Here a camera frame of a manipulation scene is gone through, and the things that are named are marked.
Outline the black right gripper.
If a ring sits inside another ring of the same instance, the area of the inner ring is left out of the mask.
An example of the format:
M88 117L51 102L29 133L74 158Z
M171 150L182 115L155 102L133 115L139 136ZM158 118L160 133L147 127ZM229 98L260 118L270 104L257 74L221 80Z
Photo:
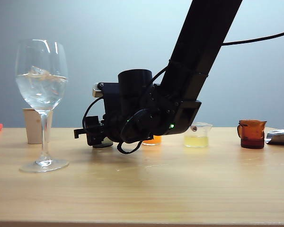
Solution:
M121 132L128 119L122 113L119 84L110 82L104 82L103 84L101 89L105 107L105 114L103 115L105 134L114 142L125 142ZM86 134L88 145L102 144L104 133L97 116L85 118L85 129L75 129L73 131L74 138L78 139L79 135Z

